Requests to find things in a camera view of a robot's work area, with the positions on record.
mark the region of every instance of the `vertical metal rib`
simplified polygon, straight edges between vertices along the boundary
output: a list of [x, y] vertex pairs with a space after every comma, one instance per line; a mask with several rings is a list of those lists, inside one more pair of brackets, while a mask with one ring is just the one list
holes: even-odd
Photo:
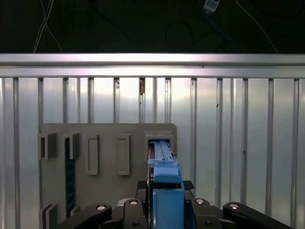
[[222, 157], [222, 120], [223, 120], [223, 81], [217, 80], [217, 111], [216, 111], [216, 187], [215, 204], [221, 205], [221, 157]]
[[20, 228], [20, 153], [19, 153], [19, 84], [13, 79], [13, 128], [14, 128], [14, 185], [15, 185], [15, 228]]
[[62, 80], [62, 122], [68, 123], [68, 85], [69, 79]]
[[[43, 125], [43, 79], [38, 79], [38, 134], [41, 134]], [[42, 202], [42, 181], [41, 181], [41, 162], [38, 158], [38, 177], [39, 177], [39, 210], [43, 206]]]
[[88, 79], [88, 123], [94, 122], [94, 81]]
[[192, 80], [191, 87], [191, 181], [196, 184], [196, 146], [197, 146], [197, 80]]
[[165, 122], [170, 123], [172, 117], [172, 84], [171, 79], [165, 80]]
[[139, 123], [145, 123], [145, 78], [140, 78]]
[[231, 121], [230, 121], [230, 183], [229, 183], [229, 202], [232, 201], [233, 196], [233, 169], [234, 169], [234, 111], [235, 111], [235, 94], [236, 94], [236, 79], [231, 80]]
[[81, 122], [81, 79], [76, 79], [76, 106], [77, 106], [77, 115], [76, 122]]
[[265, 214], [271, 216], [272, 160], [273, 160], [273, 122], [274, 122], [274, 80], [269, 80], [268, 130], [267, 130], [267, 170]]
[[246, 204], [246, 190], [247, 190], [247, 149], [248, 149], [248, 80], [243, 81], [243, 159], [242, 159], [242, 173], [241, 173], [241, 203]]
[[7, 228], [6, 222], [6, 157], [5, 157], [5, 87], [4, 87], [4, 79], [0, 79], [0, 170], [1, 170], [1, 228]]
[[157, 78], [154, 78], [152, 81], [152, 91], [153, 91], [153, 123], [157, 122], [157, 111], [158, 111], [158, 95], [157, 95]]
[[113, 110], [113, 117], [114, 117], [114, 123], [119, 123], [120, 122], [120, 79], [114, 79], [114, 99], [113, 99], [113, 105], [114, 105], [114, 110]]
[[297, 157], [299, 138], [299, 101], [300, 101], [300, 80], [295, 80], [294, 89], [294, 117], [292, 131], [292, 171], [291, 171], [291, 209], [290, 226], [296, 226], [296, 180], [297, 180]]

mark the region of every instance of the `corrugated metal wall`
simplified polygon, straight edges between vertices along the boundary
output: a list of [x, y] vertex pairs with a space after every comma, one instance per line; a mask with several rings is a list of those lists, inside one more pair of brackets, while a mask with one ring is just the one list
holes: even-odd
[[2, 78], [2, 229], [38, 228], [37, 134], [62, 122], [172, 122], [196, 196], [305, 226], [305, 80]]

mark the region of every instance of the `aluminum rail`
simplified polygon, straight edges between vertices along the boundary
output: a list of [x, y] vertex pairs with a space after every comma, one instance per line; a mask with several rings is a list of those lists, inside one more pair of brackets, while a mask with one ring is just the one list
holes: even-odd
[[5, 66], [0, 78], [262, 78], [305, 79], [305, 67]]
[[234, 65], [305, 66], [297, 54], [0, 54], [1, 65]]

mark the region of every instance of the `gray plastic panel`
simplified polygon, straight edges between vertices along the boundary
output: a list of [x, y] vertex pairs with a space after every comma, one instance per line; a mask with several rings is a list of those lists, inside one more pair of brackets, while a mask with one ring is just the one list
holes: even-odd
[[66, 138], [70, 139], [68, 156], [75, 158], [76, 206], [71, 215], [90, 204], [115, 207], [119, 200], [134, 197], [138, 181], [147, 178], [148, 139], [168, 138], [177, 153], [177, 129], [170, 123], [44, 124], [42, 134], [49, 133], [56, 133], [56, 152], [52, 152], [56, 157], [40, 160], [42, 209], [56, 206], [58, 223], [66, 219]]

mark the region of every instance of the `dark background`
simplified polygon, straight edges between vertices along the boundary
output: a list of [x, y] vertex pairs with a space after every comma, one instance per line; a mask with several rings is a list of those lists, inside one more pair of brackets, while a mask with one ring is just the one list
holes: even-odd
[[[43, 2], [46, 10], [49, 1]], [[279, 18], [264, 15], [250, 0], [239, 2], [280, 53], [305, 53], [305, 10], [296, 18]], [[286, 16], [296, 15], [305, 4], [305, 0], [254, 2], [269, 14]], [[198, 0], [96, 0], [91, 5], [130, 38], [102, 19], [87, 0], [54, 0], [48, 25], [63, 52], [238, 52], [215, 32]], [[210, 17], [243, 53], [274, 53], [234, 0], [221, 0]], [[42, 19], [40, 0], [0, 0], [0, 52], [33, 52]], [[47, 28], [37, 52], [60, 52]]]

